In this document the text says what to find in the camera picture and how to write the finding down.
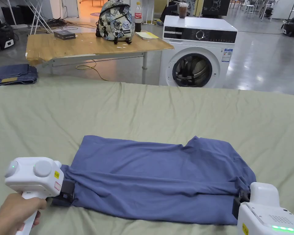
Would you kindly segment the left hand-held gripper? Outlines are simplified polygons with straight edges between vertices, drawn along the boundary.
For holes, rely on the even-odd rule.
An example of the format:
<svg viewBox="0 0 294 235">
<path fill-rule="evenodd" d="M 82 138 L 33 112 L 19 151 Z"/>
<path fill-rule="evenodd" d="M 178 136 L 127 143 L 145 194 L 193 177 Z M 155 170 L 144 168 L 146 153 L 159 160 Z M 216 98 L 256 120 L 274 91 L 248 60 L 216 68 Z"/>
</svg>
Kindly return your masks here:
<svg viewBox="0 0 294 235">
<path fill-rule="evenodd" d="M 5 184 L 22 197 L 73 200 L 75 184 L 64 179 L 59 161 L 47 157 L 18 157 L 5 173 Z"/>
</svg>

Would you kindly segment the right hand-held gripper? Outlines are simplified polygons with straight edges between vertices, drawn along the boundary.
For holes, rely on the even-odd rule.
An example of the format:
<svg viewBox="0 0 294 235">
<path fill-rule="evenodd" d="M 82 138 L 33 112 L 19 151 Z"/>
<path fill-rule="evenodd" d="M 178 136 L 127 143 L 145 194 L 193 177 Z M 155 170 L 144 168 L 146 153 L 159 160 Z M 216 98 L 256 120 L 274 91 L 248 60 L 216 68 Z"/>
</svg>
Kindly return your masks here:
<svg viewBox="0 0 294 235">
<path fill-rule="evenodd" d="M 253 182 L 233 200 L 238 235 L 294 235 L 294 214 L 280 207 L 275 186 Z"/>
</svg>

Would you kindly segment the person's left hand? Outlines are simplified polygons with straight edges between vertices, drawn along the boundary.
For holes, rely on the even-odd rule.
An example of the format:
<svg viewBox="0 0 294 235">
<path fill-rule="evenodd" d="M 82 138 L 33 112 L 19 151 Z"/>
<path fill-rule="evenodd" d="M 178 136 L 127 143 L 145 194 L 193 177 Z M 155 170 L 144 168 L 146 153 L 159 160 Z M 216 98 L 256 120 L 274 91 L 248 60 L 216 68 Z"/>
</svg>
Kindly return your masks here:
<svg viewBox="0 0 294 235">
<path fill-rule="evenodd" d="M 15 235 L 22 223 L 37 211 L 34 223 L 40 222 L 41 213 L 47 207 L 47 201 L 37 197 L 25 199 L 21 193 L 11 193 L 0 207 L 0 235 Z"/>
</svg>

